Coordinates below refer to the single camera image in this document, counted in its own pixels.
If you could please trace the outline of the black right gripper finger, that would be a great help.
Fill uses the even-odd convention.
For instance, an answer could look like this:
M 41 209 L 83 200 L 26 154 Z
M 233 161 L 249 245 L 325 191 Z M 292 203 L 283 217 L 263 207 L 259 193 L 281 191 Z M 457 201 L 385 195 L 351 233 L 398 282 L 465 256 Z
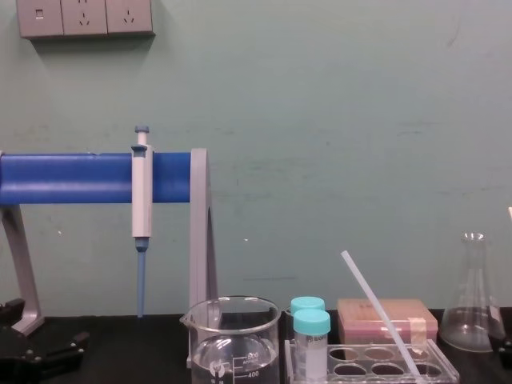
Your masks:
M 498 306 L 492 306 L 492 347 L 497 353 L 511 351 L 511 338 L 508 336 L 505 323 Z

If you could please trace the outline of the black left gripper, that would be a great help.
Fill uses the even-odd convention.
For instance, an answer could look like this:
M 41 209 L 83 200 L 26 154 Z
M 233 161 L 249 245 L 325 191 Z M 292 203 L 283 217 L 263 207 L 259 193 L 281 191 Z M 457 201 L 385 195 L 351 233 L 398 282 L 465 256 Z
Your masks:
M 90 334 L 76 334 L 70 342 L 44 355 L 18 323 L 26 301 L 15 298 L 1 304 L 1 374 L 39 374 L 48 366 L 79 366 L 89 345 Z

